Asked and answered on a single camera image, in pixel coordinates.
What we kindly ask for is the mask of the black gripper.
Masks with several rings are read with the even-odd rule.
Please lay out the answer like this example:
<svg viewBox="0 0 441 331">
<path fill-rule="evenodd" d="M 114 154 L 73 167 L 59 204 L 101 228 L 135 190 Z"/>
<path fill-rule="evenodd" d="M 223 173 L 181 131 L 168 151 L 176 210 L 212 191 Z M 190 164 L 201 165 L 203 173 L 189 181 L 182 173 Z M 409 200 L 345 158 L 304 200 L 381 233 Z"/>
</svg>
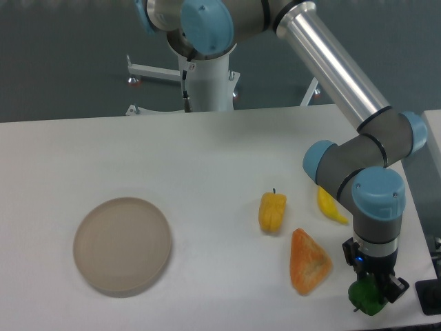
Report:
<svg viewBox="0 0 441 331">
<path fill-rule="evenodd" d="M 397 256 L 398 250 L 383 257 L 372 257 L 358 250 L 353 266 L 357 281 L 362 281 L 369 274 L 375 277 L 386 275 L 383 295 L 389 303 L 395 303 L 410 287 L 406 280 L 395 276 Z"/>
</svg>

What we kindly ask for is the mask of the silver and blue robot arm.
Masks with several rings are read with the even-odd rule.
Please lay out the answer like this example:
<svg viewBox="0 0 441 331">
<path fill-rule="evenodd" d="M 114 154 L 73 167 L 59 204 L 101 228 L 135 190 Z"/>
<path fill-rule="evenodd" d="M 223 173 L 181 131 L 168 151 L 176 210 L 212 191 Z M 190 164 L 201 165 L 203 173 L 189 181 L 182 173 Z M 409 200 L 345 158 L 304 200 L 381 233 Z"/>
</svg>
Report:
<svg viewBox="0 0 441 331">
<path fill-rule="evenodd" d="M 358 280 L 370 278 L 381 303 L 393 303 L 409 288 L 394 271 L 404 181 L 391 166 L 427 140 L 424 121 L 399 113 L 382 96 L 316 13 L 313 1 L 136 1 L 144 31 L 163 31 L 178 55 L 184 110 L 233 108 L 227 88 L 228 56 L 241 41 L 273 30 L 309 68 L 357 136 L 337 145 L 319 141 L 306 152 L 308 176 L 353 217 L 345 259 Z"/>
</svg>

